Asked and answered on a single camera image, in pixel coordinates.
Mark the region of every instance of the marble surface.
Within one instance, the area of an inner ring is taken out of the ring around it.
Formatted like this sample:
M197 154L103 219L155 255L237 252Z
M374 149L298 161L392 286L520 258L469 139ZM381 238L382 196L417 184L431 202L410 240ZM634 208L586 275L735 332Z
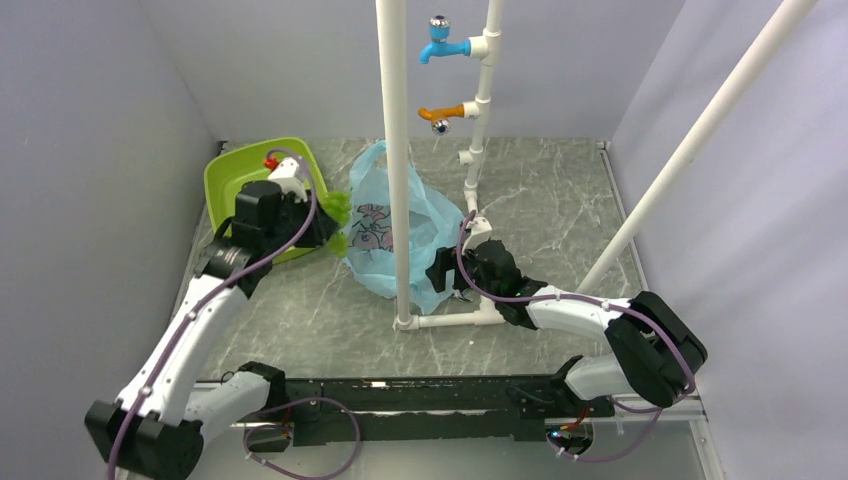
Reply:
M306 139L330 189L348 186L353 161L374 139ZM253 142L227 144L227 149ZM467 138L416 138L410 158L423 181L464 207L465 168L456 152ZM591 139L491 138L479 205L525 275L574 289L621 224L609 177ZM195 245L212 231L205 212ZM625 251L594 294L630 297L640 290ZM472 311L450 299L435 313ZM553 373L598 344L556 331L508 324L392 330L392 300L355 282L325 250L278 265L222 335L201 379L256 360L290 377L507 375Z

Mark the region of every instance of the gray wall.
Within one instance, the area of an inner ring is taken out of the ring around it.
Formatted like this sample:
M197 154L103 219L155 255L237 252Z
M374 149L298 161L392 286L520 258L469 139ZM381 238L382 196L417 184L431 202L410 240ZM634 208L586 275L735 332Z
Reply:
M610 139L683 0L507 0L491 135ZM142 0L218 138L382 136L374 0ZM428 19L479 35L486 0L407 2L410 135L418 107L473 100L479 62L417 62ZM470 135L455 121L452 135Z
M632 208L778 5L686 3L613 139ZM699 386L731 479L848 471L848 4L822 0L637 238L710 350Z
M165 329L214 141L136 0L13 0L0 144L0 477L102 478L83 416Z

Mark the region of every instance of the blue plastic bag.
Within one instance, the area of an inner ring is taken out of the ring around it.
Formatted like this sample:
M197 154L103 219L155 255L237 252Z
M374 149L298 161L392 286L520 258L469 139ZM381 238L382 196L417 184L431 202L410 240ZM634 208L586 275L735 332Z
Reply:
M353 278L368 290L386 298L397 296L395 259L389 208L389 174L377 165L386 152L381 140L354 162L350 170L353 211L345 233L348 236L345 264ZM437 293L425 271L433 264L436 250L456 245L462 212L444 195L421 183L409 166L409 283L410 300L424 314L432 313L451 292ZM453 284L453 272L447 285Z

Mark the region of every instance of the purple cable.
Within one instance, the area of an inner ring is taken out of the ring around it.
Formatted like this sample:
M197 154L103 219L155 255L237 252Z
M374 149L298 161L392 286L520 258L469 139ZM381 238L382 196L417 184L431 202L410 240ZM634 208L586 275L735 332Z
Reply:
M616 453L615 455L610 455L608 457L584 458L580 455L574 455L574 454L568 453L565 450L563 450L561 454L568 456L568 458L571 458L576 462L605 463L605 462L614 462L616 460L620 460L620 459L630 455L631 453L633 453L633 451L636 450L637 448L639 448L639 445L641 445L642 442L644 442L645 439L648 438L648 434L651 433L651 431L654 429L654 427L657 426L657 420L660 419L661 414L662 414L662 409L657 409L654 412L654 416L653 416L653 418L651 418L651 421L648 422L648 425L642 430L642 433L639 434L639 437L637 437L636 440L634 440L633 443L630 444L630 446L628 446L624 450ZM560 454L560 447L558 447L556 444L554 444L551 441L550 438L548 438L548 444L551 447L553 447L554 450L556 450L557 454Z
M260 410L259 412L256 412L256 413L277 412L277 411L280 411L280 410L285 410L287 408L295 407L297 405L302 405L302 404L308 403L308 402L324 402L324 403L329 403L331 405L335 405L342 412L347 414L348 417L350 417L350 421L351 421L351 423L353 423L355 443L353 445L353 452L351 452L350 457L348 457L347 461L345 461L345 463L341 467L339 467L333 473L328 473L327 475L322 475L320 477L307 477L305 475L299 475L297 473L290 472L290 471L284 469L283 467L280 467L279 465L273 464L273 463L265 460L264 458L259 457L258 455L256 455L255 453L250 451L250 447L248 445L248 440L250 439L250 436L253 435L255 432L257 432L259 430L268 429L268 425L260 425L258 427L254 427L254 428L250 429L245 434L243 445L244 445L244 451L247 452L248 458L255 461L256 463L261 464L263 467L268 467L268 468L270 468L271 470L274 470L277 473L282 473L283 475L286 475L286 476L291 477L291 478L296 478L297 480L330 480L331 478L336 478L337 476L341 475L342 472L347 470L348 467L350 467L351 464L353 464L354 459L356 459L356 455L359 453L359 450L362 448L362 432L359 429L359 422L356 421L356 417L353 415L353 413L351 413L351 411L347 407L342 405L340 402L337 402L336 400L333 400L332 398L325 398L325 397L301 398L300 400L295 400L293 402L289 402L285 405L280 405L278 407L268 408L266 410Z
M268 153L265 154L266 158L270 157L273 153L284 153L294 158L297 163L300 164L300 167L303 169L307 180L309 180L309 185L315 185L315 182L312 180L312 172L309 170L309 164L306 163L302 156L289 150L288 148L278 147L269 150ZM176 349L177 344L179 343L186 329L191 324L191 322L193 322L197 318L197 315L199 314L200 310L202 310L203 307L207 303L209 303L210 300L215 298L219 293L221 293L225 289L235 284L239 279L246 275L250 275L256 270L264 267L265 265L270 263L274 259L274 257L280 255L281 253L291 248L292 245L294 245L298 240L300 240L300 237L302 237L303 234L306 233L306 229L309 228L309 224L312 223L312 220L315 218L315 213L317 211L318 195L317 191L313 191L309 203L309 214L306 216L306 220L303 222L303 225L300 227L300 230L298 230L297 233L294 234L291 240L289 240L288 242L286 242L285 245L278 248L269 255L265 256L258 262L254 263L253 265L227 277L226 280L221 282L218 286L210 290L209 293L204 295L203 298L201 298L194 305L194 307L189 310L186 316L183 317L182 321L180 322L180 325L174 331L174 335L171 337L171 340L168 341L168 344L165 345L165 348L162 350L162 355L159 356L159 359L156 361L156 364L150 370L150 375L147 377L147 380L144 382L144 385L141 387L141 390L139 390L138 394L136 395L135 401L133 402L129 411L127 411L127 414L124 416L124 420L121 422L120 428L118 428L118 433L115 435L115 441L112 444L112 450L109 452L109 463L106 466L106 478L108 480L115 480L116 470L118 468L118 453L121 451L121 444L124 441L124 437L127 435L127 430L129 429L130 422L138 414L138 411L141 409L141 404L144 403L144 399L147 398L147 396L150 394L150 392L144 394L143 391L146 389L150 390L153 388L153 383L156 382L157 378L159 378L159 374L162 373L162 370L165 368L165 364L168 362L168 359L171 358L171 354L174 353L174 349Z
M465 241L465 229L468 228L468 223L471 222L471 220L474 220L475 216L477 216L477 211L472 210L468 214L468 216L465 217L465 219L462 221L462 225L459 228L459 238L457 239L457 242L456 242L456 251L457 252L462 252L462 243ZM538 296L534 296L534 297L499 297L497 295L492 295L491 293L483 291L483 289L478 287L477 284L475 284L474 281L471 280L471 277L468 276L468 271L465 270L465 264L462 261L462 255L461 254L458 254L456 256L456 264L457 264L457 267L459 269L459 273L462 274L462 278L465 279L465 282L468 283L468 285L475 292L477 292L481 296L486 297L486 298L488 298L492 301L495 301L495 302L529 303L529 302L535 302L535 301L539 301L539 300L577 300L577 301L581 301L581 302L585 302L585 303L595 305L597 307L603 306L603 302L601 302L600 300L598 300L596 298L587 297L585 295L578 295L576 293L563 293L559 297L557 297L556 295L538 295ZM651 320L650 318L648 318L646 315L642 314L641 312L637 312L636 310L633 310L631 308L621 307L619 305L613 305L613 304L609 304L609 308L611 310L615 310L616 312L626 313L626 314L628 314L632 317L639 319L645 325L650 327L657 334L657 336L660 337L660 339L663 341L663 343L665 343L666 347L668 347L668 350L671 352L671 355L674 357L674 359L680 365L681 370L683 370L683 374L686 376L686 383L687 383L686 388L683 390L683 393L677 398L676 402L683 400L684 398L686 398L687 395L689 395L690 393L695 391L695 375L692 373L692 369L689 368L689 364L686 363L686 360L683 358L683 355L680 353L680 350L677 349L677 347L674 345L674 342L671 341L671 338L668 336L668 334L665 333L665 331L662 328L660 328L660 326L657 325L656 322L654 322L653 320ZM651 407L651 408L645 408L645 409L628 407L628 406L618 402L615 399L613 399L613 403L616 406L618 406L619 408L621 408L622 410L628 411L630 413L655 413L656 412L655 418L653 420L654 423L656 423L656 419L659 418L659 413L662 411L662 408L660 408L660 407ZM633 451L633 449L636 446L638 446L639 443L642 443L642 441L644 440L644 437L647 436L648 432L652 428L653 428L653 426L649 425L648 428L645 429L645 432L643 432L643 435L640 436L639 439L637 439L637 442L634 442L634 445L631 445L631 447L628 447L627 449L625 449L623 451L623 452L626 452L626 453L624 453L624 455L629 454L630 452ZM609 457L609 458L612 458L613 460L617 460L617 459L621 458L617 455L614 455L613 457Z

